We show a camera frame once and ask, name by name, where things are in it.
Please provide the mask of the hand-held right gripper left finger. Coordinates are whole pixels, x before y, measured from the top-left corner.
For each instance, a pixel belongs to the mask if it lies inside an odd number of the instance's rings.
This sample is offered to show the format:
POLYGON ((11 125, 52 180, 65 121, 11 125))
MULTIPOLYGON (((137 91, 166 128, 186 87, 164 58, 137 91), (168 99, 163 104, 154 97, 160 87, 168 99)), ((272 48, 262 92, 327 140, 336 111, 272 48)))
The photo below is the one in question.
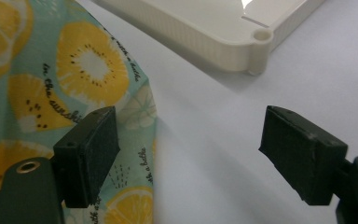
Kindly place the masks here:
POLYGON ((53 149, 66 206, 86 208, 95 204, 120 151, 116 108, 90 112, 53 149))

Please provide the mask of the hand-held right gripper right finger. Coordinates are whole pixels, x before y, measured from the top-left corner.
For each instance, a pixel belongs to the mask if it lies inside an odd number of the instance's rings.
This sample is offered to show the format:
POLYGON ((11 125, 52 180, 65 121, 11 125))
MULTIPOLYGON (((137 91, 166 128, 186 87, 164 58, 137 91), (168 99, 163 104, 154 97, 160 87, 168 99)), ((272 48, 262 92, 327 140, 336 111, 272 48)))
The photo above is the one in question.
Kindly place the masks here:
POLYGON ((294 111, 269 105, 259 150, 309 205, 328 205, 348 145, 294 111))

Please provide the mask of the lemon print cloth bag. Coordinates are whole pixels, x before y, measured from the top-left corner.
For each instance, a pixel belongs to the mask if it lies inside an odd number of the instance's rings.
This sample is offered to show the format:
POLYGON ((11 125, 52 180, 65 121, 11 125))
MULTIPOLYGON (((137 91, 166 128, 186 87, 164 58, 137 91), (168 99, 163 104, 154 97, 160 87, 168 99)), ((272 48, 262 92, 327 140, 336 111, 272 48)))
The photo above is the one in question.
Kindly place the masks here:
POLYGON ((0 187, 12 164, 51 157, 88 113, 117 110, 120 151, 96 204, 67 224, 153 224, 156 106, 148 77, 77 0, 0 0, 0 187))

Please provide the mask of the white plastic tray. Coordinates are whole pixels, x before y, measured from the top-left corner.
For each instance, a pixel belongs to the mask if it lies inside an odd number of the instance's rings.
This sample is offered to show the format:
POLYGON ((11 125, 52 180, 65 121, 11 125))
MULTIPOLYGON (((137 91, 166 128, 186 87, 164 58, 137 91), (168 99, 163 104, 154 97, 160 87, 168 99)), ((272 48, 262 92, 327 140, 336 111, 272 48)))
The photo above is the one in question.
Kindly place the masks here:
POLYGON ((325 0, 92 0, 198 66, 260 75, 325 0))

